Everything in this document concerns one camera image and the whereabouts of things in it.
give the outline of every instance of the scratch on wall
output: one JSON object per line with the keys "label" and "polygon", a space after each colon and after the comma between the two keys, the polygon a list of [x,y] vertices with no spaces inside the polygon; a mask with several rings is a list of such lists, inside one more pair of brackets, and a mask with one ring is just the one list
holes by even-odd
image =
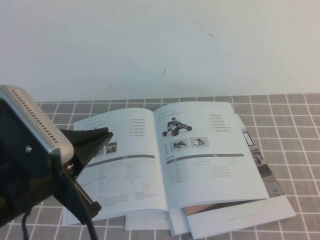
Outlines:
{"label": "scratch on wall", "polygon": [[199,24],[196,20],[194,20],[191,16],[189,16],[181,7],[179,7],[173,0],[171,0],[171,2],[176,5],[177,8],[179,8],[184,15],[186,15],[188,18],[190,18],[194,23],[196,23],[200,28],[202,28],[207,34],[210,35],[210,38],[213,38],[213,35],[208,32],[201,24]]}

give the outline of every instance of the gray stripe header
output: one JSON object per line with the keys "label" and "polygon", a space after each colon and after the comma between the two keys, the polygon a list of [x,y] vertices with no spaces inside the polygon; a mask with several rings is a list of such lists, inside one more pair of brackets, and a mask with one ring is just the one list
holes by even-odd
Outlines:
{"label": "gray stripe header", "polygon": [[99,161],[99,162],[96,162],[96,163],[88,164],[85,168],[90,168],[90,167],[93,167],[93,166],[97,166],[97,165],[105,164],[105,163],[110,163],[110,162],[117,161],[117,160],[135,159],[135,158],[149,158],[149,159],[154,159],[155,156],[153,156],[153,155],[143,155],[143,154],[140,154],[140,155],[129,155],[129,156],[120,156],[120,157],[115,157],[115,158],[111,158],[111,159],[108,159],[108,160],[103,160],[103,161]]}
{"label": "gray stripe header", "polygon": [[166,162],[166,164],[171,164],[180,160],[185,159],[195,159],[195,158],[226,158],[226,157],[244,157],[242,153],[237,154],[199,154],[199,155],[190,155],[190,156],[182,156],[177,157],[175,159],[169,160]]}

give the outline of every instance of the open booklet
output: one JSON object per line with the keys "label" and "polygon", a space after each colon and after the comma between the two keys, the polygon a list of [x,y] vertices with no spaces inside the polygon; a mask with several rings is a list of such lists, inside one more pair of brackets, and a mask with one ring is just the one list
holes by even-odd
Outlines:
{"label": "open booklet", "polygon": [[[126,217],[126,230],[162,228],[170,229],[173,236],[191,232],[193,238],[198,239],[296,215],[240,117],[237,114],[236,117],[270,198],[189,206],[171,209],[166,213],[154,212],[153,216],[149,213],[133,213]],[[163,215],[168,219],[167,225],[161,224]]]}
{"label": "open booklet", "polygon": [[[102,206],[94,220],[269,198],[227,102],[120,109],[74,125],[102,127],[114,137],[77,179]],[[64,209],[63,223],[78,220]]]}

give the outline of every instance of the white paper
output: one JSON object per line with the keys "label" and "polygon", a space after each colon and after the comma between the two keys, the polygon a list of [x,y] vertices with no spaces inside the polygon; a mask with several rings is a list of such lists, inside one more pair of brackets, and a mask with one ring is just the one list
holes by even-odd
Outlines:
{"label": "white paper", "polygon": [[194,239],[294,217],[285,195],[187,216]]}
{"label": "white paper", "polygon": [[169,210],[167,212],[167,218],[172,236],[190,232],[187,217],[183,208]]}
{"label": "white paper", "polygon": [[252,146],[255,145],[254,141],[252,140],[252,138],[250,137],[250,135],[248,134],[248,132],[244,132],[243,136],[246,140],[246,143],[248,144],[248,146]]}
{"label": "white paper", "polygon": [[125,217],[125,230],[169,230],[165,211],[136,212]]}
{"label": "white paper", "polygon": [[[141,210],[167,210],[152,111],[121,109],[75,124],[75,130],[102,127],[108,127],[114,136],[77,179],[91,199],[102,206],[93,220]],[[78,222],[64,210],[64,224]]]}
{"label": "white paper", "polygon": [[[154,120],[169,210],[269,198],[229,103],[173,103]],[[192,129],[173,136],[176,120]]]}

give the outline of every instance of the table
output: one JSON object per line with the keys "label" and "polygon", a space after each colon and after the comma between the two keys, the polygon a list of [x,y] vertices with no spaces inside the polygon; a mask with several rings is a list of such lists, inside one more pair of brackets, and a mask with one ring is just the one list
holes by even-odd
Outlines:
{"label": "table", "polygon": [[[230,102],[263,152],[296,217],[207,237],[207,240],[320,239],[320,94],[176,97],[102,101],[40,102],[61,129],[74,122],[124,108],[155,109],[186,101]],[[0,240],[22,240],[22,216],[0,228]],[[62,206],[50,197],[27,218],[31,240],[87,240],[81,225],[62,226]],[[99,239],[191,240],[191,234],[171,236],[168,230],[125,231],[125,217],[95,221]]]}

